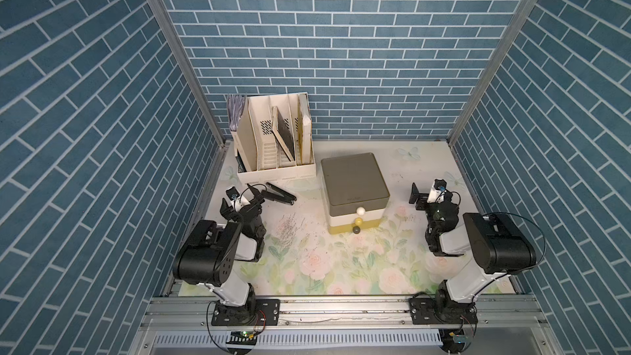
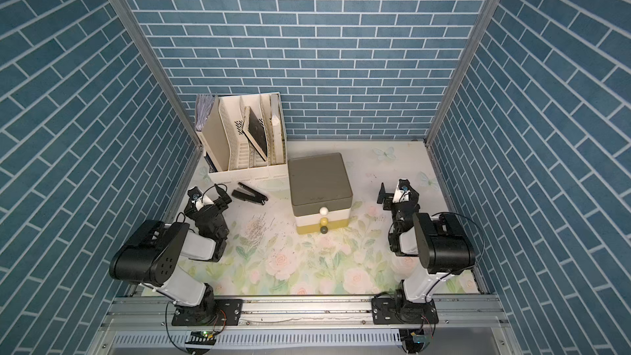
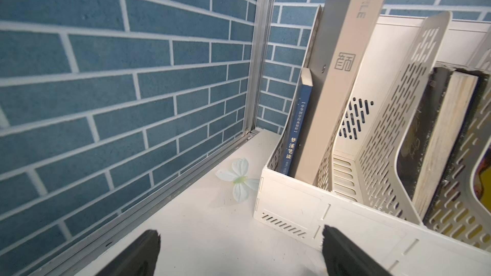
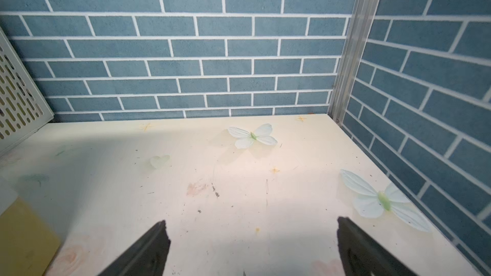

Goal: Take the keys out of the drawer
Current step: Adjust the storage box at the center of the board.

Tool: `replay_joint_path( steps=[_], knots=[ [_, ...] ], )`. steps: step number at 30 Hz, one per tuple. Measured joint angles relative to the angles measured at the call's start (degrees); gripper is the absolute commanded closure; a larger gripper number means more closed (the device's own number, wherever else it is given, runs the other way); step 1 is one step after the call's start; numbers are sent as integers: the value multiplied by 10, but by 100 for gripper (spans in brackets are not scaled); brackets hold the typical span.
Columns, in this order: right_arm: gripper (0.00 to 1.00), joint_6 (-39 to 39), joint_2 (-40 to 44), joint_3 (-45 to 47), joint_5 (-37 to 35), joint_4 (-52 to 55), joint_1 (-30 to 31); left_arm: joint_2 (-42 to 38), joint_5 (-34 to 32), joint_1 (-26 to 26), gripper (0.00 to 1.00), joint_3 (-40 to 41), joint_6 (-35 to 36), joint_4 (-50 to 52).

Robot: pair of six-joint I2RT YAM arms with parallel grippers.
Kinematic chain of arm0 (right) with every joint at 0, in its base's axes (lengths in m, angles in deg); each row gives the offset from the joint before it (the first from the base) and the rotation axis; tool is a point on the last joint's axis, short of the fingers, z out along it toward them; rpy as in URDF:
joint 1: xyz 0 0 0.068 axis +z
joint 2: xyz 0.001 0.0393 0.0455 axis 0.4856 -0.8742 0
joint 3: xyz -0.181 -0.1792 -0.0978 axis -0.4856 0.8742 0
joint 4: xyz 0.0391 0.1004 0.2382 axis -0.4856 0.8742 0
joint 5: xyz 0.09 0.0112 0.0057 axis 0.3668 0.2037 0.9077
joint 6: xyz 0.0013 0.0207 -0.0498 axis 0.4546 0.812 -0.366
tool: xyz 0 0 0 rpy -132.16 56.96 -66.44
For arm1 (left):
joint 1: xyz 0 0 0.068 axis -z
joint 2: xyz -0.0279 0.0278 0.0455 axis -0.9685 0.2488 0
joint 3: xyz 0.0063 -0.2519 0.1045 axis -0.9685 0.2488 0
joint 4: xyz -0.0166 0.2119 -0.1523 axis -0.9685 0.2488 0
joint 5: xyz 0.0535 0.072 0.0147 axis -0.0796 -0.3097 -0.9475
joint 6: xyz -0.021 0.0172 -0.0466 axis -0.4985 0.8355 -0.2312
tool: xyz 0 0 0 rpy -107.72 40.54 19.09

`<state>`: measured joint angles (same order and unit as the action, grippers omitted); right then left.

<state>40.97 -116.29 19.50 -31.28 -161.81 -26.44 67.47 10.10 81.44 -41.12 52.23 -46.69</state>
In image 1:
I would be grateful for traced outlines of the grey three-drawer cabinet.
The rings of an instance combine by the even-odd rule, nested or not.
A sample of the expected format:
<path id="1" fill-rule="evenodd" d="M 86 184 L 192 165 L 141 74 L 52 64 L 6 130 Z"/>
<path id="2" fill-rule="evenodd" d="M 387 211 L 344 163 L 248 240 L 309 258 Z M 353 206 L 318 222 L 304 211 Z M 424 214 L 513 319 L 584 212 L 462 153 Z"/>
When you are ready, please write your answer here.
<path id="1" fill-rule="evenodd" d="M 359 234 L 381 224 L 390 192 L 374 154 L 322 159 L 321 174 L 330 234 Z"/>

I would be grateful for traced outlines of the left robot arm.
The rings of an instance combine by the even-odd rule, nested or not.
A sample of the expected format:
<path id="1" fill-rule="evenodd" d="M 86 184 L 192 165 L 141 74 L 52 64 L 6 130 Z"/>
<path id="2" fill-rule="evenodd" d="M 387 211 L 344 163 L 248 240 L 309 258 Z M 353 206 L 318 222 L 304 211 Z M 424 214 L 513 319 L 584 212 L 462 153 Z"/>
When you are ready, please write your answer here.
<path id="1" fill-rule="evenodd" d="M 173 276 L 186 284 L 202 287 L 216 297 L 207 315 L 214 326 L 246 326 L 266 323 L 256 304 L 252 284 L 233 271 L 237 261 L 256 263 L 265 247 L 266 228 L 262 222 L 263 194 L 255 185 L 239 192 L 232 187 L 222 200 L 224 225 L 200 220 L 175 256 Z"/>

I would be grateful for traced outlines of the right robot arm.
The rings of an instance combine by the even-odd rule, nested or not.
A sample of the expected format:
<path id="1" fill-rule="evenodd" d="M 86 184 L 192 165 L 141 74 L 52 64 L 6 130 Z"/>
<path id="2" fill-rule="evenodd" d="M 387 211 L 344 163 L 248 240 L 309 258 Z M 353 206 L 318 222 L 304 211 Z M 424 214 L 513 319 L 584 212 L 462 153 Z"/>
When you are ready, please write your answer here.
<path id="1" fill-rule="evenodd" d="M 426 213 L 429 251 L 445 258 L 472 256 L 458 274 L 439 284 L 434 297 L 424 293 L 410 297 L 414 325 L 475 325 L 476 300 L 483 291 L 499 279 L 532 269 L 539 261 L 535 247 L 514 223 L 515 214 L 460 215 L 456 195 L 443 179 L 435 180 L 427 193 L 416 184 L 411 187 L 409 203 Z"/>

